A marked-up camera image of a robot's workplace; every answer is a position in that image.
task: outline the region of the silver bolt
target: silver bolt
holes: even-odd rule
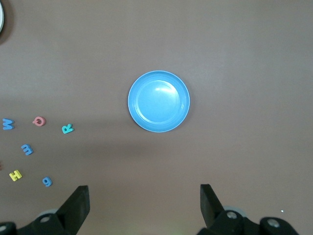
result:
[[[0,232],[2,232],[2,231],[4,231],[4,230],[6,230],[6,226],[5,226],[5,225],[2,225],[2,226],[0,227]]]
[[[46,216],[46,217],[44,217],[44,218],[41,218],[40,222],[41,222],[41,223],[45,223],[45,222],[47,222],[49,219],[50,219],[50,217],[49,217],[49,216]]]
[[[230,219],[237,219],[236,213],[231,212],[231,211],[227,212],[227,217]]]
[[[275,228],[279,228],[280,226],[280,224],[278,223],[276,219],[269,219],[268,224]]]

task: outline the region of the gray table surface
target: gray table surface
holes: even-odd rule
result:
[[[254,222],[277,216],[312,234],[313,1],[1,3],[0,118],[15,129],[0,129],[0,221],[22,227],[88,185],[79,235],[194,235],[211,184]],[[127,106],[152,70],[191,95],[186,120],[162,134]]]

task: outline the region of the blue plate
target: blue plate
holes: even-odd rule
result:
[[[143,129],[166,132],[179,126],[187,116],[190,97],[176,75],[151,71],[139,77],[128,95],[128,108]]]

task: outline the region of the plate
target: plate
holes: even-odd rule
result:
[[[3,13],[3,8],[0,2],[0,32],[2,30],[3,23],[4,23],[4,13]]]
[[[143,129],[166,132],[178,127],[190,106],[183,81],[167,71],[151,71],[140,76],[128,95],[128,108]]]

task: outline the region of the plate center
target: plate center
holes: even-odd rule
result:
[[[166,81],[147,83],[137,96],[139,115],[149,123],[171,121],[179,111],[179,104],[177,90]]]

